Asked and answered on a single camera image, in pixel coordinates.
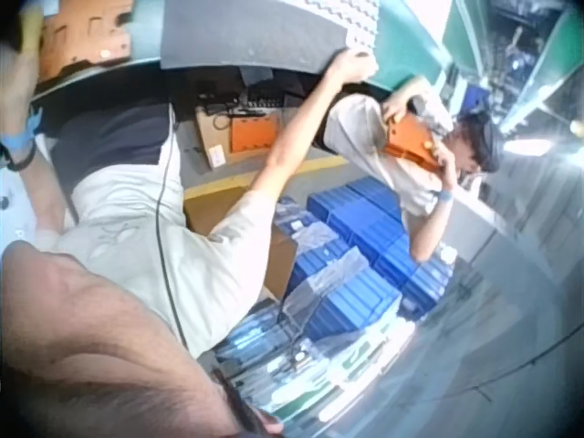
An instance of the orange plastic part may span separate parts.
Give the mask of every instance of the orange plastic part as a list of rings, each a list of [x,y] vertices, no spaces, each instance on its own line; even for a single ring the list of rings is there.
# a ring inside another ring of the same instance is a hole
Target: orange plastic part
[[[407,113],[399,123],[390,121],[388,142],[383,151],[396,158],[415,162],[428,172],[438,172],[440,165],[429,148],[432,144],[430,130],[415,115]]]
[[[133,0],[60,0],[59,13],[45,18],[40,81],[78,63],[105,64],[130,58],[130,35],[119,26]]]
[[[270,149],[280,128],[276,113],[263,117],[238,117],[233,119],[231,153]]]

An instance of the white t-shirt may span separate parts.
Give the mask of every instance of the white t-shirt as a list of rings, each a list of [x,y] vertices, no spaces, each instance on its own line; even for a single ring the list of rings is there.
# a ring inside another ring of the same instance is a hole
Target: white t-shirt
[[[374,98],[352,94],[330,110],[325,144],[389,185],[400,196],[402,219],[411,229],[416,217],[426,216],[433,210],[434,193],[442,190],[442,182],[413,162],[380,155],[379,150],[386,141],[387,127],[381,116],[381,106]]]
[[[209,237],[185,226],[180,155],[174,136],[159,165],[116,165],[92,173],[74,190],[77,226],[62,236],[39,232],[41,250],[73,255],[87,270],[139,298],[178,330],[156,234],[160,231],[172,296],[191,354],[197,358],[231,331],[255,304],[266,275],[275,203],[249,192]]]

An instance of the green rail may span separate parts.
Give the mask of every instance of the green rail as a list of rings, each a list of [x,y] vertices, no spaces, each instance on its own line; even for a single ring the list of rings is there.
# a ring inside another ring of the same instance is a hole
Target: green rail
[[[436,83],[452,63],[445,47],[433,40],[402,0],[381,0],[375,56],[380,71],[371,83],[389,90],[415,75]]]
[[[503,133],[510,132],[584,64],[582,19],[582,14],[572,8],[559,18],[526,86],[501,123]]]

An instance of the hand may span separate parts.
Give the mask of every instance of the hand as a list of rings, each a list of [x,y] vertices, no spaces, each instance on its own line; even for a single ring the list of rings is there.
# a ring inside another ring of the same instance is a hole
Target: hand
[[[444,143],[436,141],[432,146],[432,155],[442,166],[440,179],[442,180],[443,190],[451,192],[458,184],[458,171],[456,170],[456,159],[454,154],[444,145]]]
[[[0,131],[22,133],[38,82],[38,47],[43,25],[42,8],[32,6],[22,15],[22,52],[0,46]]]
[[[386,124],[389,124],[390,120],[399,123],[408,111],[408,100],[409,97],[399,90],[391,94],[391,96],[381,104],[383,121],[385,121]]]
[[[341,86],[372,77],[379,66],[375,57],[364,49],[349,48],[340,52],[328,67],[326,76]]]

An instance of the person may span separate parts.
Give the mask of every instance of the person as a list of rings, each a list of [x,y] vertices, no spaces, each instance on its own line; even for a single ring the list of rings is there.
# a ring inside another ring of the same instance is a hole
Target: person
[[[389,120],[399,122],[411,103],[431,116],[426,119],[436,133],[433,155],[442,165],[439,174],[380,152],[387,143]],[[501,133],[486,111],[463,115],[454,124],[424,77],[408,80],[381,104],[359,93],[339,99],[316,143],[357,164],[398,194],[402,222],[410,236],[410,256],[419,263],[429,260],[442,240],[461,174],[496,172],[502,154]]]
[[[38,236],[36,247],[14,242],[3,255],[3,399],[11,419],[43,437],[282,433],[196,359],[255,304],[277,199],[331,101],[344,84],[372,76],[375,59],[356,50],[334,58],[249,191],[202,236],[185,226],[168,104],[68,123],[55,166],[76,147],[82,153],[68,162],[77,169],[61,175],[63,193],[27,122],[37,51],[12,58],[3,52],[0,140],[20,170]],[[68,197],[78,214],[70,228]]]

